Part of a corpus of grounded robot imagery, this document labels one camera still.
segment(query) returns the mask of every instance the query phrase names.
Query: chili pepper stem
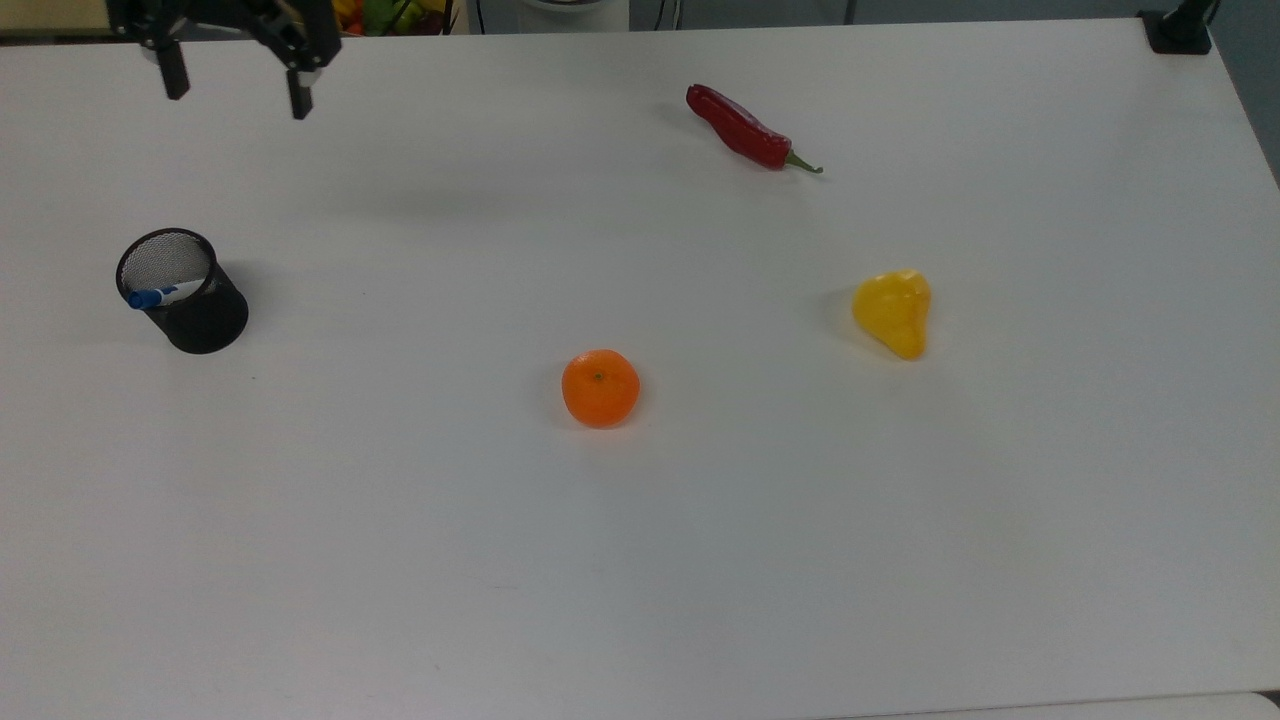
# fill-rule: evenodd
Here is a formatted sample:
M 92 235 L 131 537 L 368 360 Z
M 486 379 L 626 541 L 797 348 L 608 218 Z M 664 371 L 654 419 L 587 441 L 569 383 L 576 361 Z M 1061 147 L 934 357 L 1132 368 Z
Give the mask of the chili pepper stem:
M 804 160 L 800 159 L 799 155 L 795 154 L 794 150 L 788 150 L 787 151 L 787 159 L 783 160 L 783 163 L 786 163 L 787 165 L 795 165 L 795 167 L 797 167 L 800 169 L 804 169 L 804 170 L 809 170 L 810 173 L 813 173 L 815 176 L 820 176 L 822 174 L 822 168 L 814 168 L 809 163 L 805 163 Z

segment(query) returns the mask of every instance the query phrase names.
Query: pen holder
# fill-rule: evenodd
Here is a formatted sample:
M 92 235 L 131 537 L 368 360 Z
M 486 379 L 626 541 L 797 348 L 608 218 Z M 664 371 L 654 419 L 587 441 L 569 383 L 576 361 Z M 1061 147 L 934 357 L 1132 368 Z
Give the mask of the pen holder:
M 221 350 L 248 322 L 248 302 L 218 265 L 214 246 L 182 228 L 159 229 L 131 245 L 115 269 L 115 287 L 183 352 Z M 138 300 L 165 292 L 175 300 Z

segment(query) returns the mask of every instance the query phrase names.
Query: table surface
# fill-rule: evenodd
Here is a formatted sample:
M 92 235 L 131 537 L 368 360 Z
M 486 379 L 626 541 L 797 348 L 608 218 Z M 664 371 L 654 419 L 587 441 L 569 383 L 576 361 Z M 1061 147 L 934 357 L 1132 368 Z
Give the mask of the table surface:
M 0 715 L 1280 687 L 1280 193 L 1137 20 L 0 49 Z M 710 85 L 827 173 L 727 151 Z M 210 356 L 115 295 L 209 237 Z M 931 346 L 849 316 L 932 282 Z M 626 425 L 558 389 L 589 347 Z

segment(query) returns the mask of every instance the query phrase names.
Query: blue marker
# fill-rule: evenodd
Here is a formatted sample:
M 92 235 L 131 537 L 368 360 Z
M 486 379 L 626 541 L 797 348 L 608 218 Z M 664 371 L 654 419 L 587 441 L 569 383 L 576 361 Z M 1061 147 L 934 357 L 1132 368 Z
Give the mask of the blue marker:
M 129 307 L 146 310 L 157 305 L 172 305 L 179 300 L 191 297 L 202 284 L 205 284 L 205 281 L 198 279 L 168 287 L 157 287 L 155 290 L 134 290 L 129 293 Z

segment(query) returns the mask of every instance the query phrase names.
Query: red chili pepper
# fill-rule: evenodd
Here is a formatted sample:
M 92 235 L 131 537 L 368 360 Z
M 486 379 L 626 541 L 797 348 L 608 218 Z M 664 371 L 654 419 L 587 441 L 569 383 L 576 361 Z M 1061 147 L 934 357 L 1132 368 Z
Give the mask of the red chili pepper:
M 771 170 L 795 165 L 810 173 L 822 172 L 822 168 L 814 168 L 791 151 L 791 140 L 787 136 L 764 127 L 764 123 L 741 105 L 705 85 L 690 85 L 685 92 L 685 102 L 689 102 L 689 108 L 699 118 L 712 124 L 716 135 L 721 136 L 730 150 L 746 155 Z

